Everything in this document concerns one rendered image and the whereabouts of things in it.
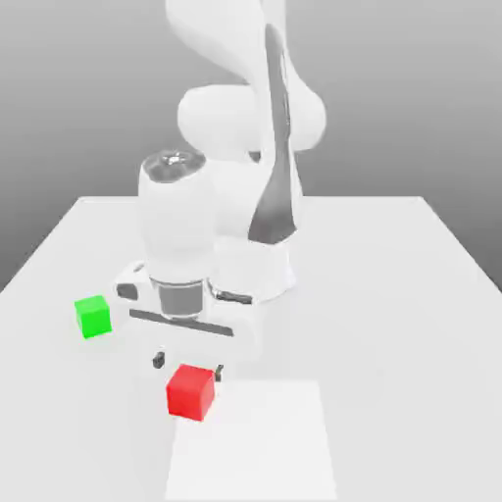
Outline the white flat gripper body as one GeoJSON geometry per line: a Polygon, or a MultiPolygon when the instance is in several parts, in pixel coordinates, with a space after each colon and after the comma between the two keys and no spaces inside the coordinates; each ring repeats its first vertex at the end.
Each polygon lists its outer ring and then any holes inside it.
{"type": "Polygon", "coordinates": [[[178,321],[136,308],[129,311],[128,326],[196,366],[236,364],[260,354],[260,322],[252,305],[216,303],[197,320],[178,321]]]}

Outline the small green cube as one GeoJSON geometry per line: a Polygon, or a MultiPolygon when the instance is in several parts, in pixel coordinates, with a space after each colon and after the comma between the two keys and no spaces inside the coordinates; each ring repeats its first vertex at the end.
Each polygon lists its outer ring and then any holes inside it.
{"type": "Polygon", "coordinates": [[[75,301],[77,324],[85,339],[112,331],[110,307],[102,295],[75,301]]]}

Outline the small red cube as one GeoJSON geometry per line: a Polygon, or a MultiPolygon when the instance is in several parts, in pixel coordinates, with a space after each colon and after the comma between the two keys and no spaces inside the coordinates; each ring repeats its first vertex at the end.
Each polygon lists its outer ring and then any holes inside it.
{"type": "Polygon", "coordinates": [[[166,393],[171,415],[202,422],[215,398],[214,372],[182,364],[169,380],[166,393]]]}

